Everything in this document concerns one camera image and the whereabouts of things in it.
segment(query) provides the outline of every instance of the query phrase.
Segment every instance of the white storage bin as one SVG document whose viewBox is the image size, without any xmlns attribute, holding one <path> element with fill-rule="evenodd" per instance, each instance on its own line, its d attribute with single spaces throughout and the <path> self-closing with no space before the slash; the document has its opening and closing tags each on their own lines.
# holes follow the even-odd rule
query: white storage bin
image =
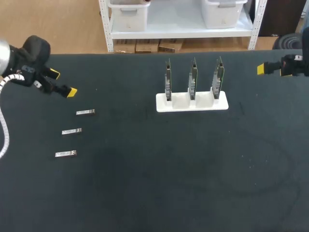
<svg viewBox="0 0 309 232">
<path fill-rule="evenodd" d="M 202 14 L 209 29 L 234 28 L 248 0 L 202 0 Z"/>
<path fill-rule="evenodd" d="M 144 31 L 147 28 L 147 15 L 150 2 L 141 0 L 110 0 L 113 28 L 117 31 Z"/>
</svg>

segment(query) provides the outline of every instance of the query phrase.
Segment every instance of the wooden floor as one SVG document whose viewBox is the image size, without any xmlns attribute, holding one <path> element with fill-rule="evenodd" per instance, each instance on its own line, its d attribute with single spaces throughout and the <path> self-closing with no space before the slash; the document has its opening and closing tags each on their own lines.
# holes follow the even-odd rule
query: wooden floor
<svg viewBox="0 0 309 232">
<path fill-rule="evenodd" d="M 21 47 L 30 35 L 46 39 L 52 53 L 107 53 L 98 0 L 1 0 L 0 36 Z M 276 37 L 259 38 L 256 49 Z M 247 50 L 249 38 L 188 39 L 182 52 Z"/>
</svg>

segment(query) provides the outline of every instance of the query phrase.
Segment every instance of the black table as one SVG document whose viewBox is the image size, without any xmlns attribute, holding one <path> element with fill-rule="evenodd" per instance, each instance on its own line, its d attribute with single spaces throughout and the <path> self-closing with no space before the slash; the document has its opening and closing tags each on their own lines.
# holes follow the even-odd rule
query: black table
<svg viewBox="0 0 309 232">
<path fill-rule="evenodd" d="M 256 75 L 287 53 L 301 54 L 53 55 L 76 97 L 14 84 L 1 95 L 0 231 L 308 231 L 309 78 Z M 227 111 L 156 112 L 168 58 L 173 92 L 194 57 L 207 91 L 219 55 Z M 85 109 L 97 114 L 75 115 Z"/>
</svg>

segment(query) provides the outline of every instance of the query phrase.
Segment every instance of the cardboard box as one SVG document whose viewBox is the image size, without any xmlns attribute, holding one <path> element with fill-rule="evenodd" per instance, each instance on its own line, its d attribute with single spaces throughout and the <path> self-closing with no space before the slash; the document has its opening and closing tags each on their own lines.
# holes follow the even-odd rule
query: cardboard box
<svg viewBox="0 0 309 232">
<path fill-rule="evenodd" d="M 179 52 L 184 39 L 162 39 L 159 45 L 159 51 Z"/>
<path fill-rule="evenodd" d="M 157 39 L 144 39 L 137 40 L 136 49 L 137 52 L 158 52 L 159 42 Z"/>
<path fill-rule="evenodd" d="M 136 40 L 114 40 L 115 53 L 135 53 Z"/>
</svg>

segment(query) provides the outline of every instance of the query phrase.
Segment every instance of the white holder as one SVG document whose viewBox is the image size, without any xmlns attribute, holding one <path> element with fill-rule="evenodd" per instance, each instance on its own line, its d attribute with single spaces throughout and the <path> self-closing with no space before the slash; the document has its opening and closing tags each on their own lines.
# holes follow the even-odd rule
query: white holder
<svg viewBox="0 0 309 232">
<path fill-rule="evenodd" d="M 167 101 L 165 93 L 156 95 L 157 112 L 227 110 L 228 103 L 225 92 L 220 91 L 219 99 L 213 97 L 212 88 L 206 92 L 196 92 L 195 100 L 190 100 L 189 91 L 172 93 L 172 101 Z"/>
</svg>

